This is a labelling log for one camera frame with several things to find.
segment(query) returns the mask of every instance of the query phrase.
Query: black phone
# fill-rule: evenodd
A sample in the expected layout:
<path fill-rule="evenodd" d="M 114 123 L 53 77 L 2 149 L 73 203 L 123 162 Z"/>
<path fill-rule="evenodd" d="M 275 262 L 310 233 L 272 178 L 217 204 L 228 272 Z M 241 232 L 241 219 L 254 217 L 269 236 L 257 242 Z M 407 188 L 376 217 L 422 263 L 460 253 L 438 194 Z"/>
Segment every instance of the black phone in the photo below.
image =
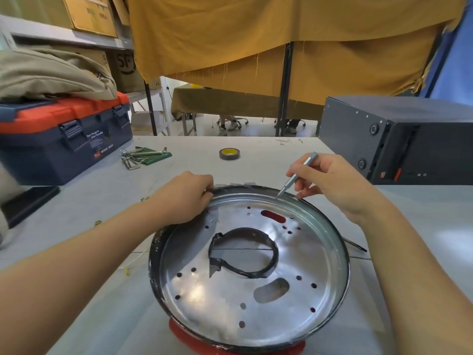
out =
<path fill-rule="evenodd" d="M 59 191 L 57 185 L 33 187 L 4 202 L 0 205 L 0 209 L 7 219 L 8 227 L 11 229 L 20 224 L 45 203 L 49 202 Z"/>

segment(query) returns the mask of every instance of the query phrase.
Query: hand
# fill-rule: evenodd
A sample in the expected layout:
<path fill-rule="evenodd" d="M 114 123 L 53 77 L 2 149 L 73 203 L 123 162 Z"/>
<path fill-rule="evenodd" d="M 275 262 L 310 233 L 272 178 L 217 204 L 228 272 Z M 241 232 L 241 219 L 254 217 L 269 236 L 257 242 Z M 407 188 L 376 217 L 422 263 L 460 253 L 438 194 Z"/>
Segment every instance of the hand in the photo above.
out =
<path fill-rule="evenodd" d="M 302 163 L 310 153 L 295 161 L 286 175 L 299 176 L 295 183 L 296 197 L 323 194 L 347 216 L 359 224 L 363 215 L 389 201 L 342 156 L 319 154 L 310 165 Z"/>
<path fill-rule="evenodd" d="M 209 205 L 213 194 L 213 177 L 189 171 L 171 179 L 146 202 L 155 215 L 162 215 L 164 225 L 181 224 L 192 220 Z"/>

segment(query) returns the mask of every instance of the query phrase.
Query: silver screwdriver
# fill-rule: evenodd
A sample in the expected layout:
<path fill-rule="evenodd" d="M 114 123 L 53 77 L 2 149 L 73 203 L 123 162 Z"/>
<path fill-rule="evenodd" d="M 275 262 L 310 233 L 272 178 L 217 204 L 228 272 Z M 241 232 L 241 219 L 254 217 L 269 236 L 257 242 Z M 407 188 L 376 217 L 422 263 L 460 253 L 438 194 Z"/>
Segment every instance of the silver screwdriver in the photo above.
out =
<path fill-rule="evenodd" d="M 312 152 L 312 154 L 305 160 L 303 163 L 305 166 L 308 165 L 310 162 L 312 162 L 314 159 L 317 158 L 319 154 L 317 152 Z M 288 181 L 284 184 L 282 189 L 279 191 L 278 195 L 276 196 L 276 199 L 278 199 L 285 191 L 287 191 L 296 181 L 298 178 L 297 174 L 293 174 L 291 178 L 288 179 Z"/>

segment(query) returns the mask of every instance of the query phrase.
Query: person's right arm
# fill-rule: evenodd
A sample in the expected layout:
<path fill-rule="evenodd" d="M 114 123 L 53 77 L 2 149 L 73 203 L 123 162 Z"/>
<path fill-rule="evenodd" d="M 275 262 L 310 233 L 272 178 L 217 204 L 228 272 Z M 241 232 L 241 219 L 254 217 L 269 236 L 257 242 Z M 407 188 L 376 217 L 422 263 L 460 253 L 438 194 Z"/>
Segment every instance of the person's right arm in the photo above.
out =
<path fill-rule="evenodd" d="M 363 230 L 400 354 L 473 354 L 473 304 L 393 203 L 338 155 L 293 163 L 297 197 L 323 194 Z"/>

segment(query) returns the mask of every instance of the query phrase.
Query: tape roll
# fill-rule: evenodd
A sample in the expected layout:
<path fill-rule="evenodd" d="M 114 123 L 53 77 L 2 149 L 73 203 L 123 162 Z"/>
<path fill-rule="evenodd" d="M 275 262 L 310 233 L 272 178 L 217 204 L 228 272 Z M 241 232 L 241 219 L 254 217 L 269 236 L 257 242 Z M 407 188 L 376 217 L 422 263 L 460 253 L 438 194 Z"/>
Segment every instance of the tape roll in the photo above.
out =
<path fill-rule="evenodd" d="M 219 157 L 222 160 L 237 160 L 240 158 L 240 151 L 236 148 L 224 148 L 220 150 Z"/>

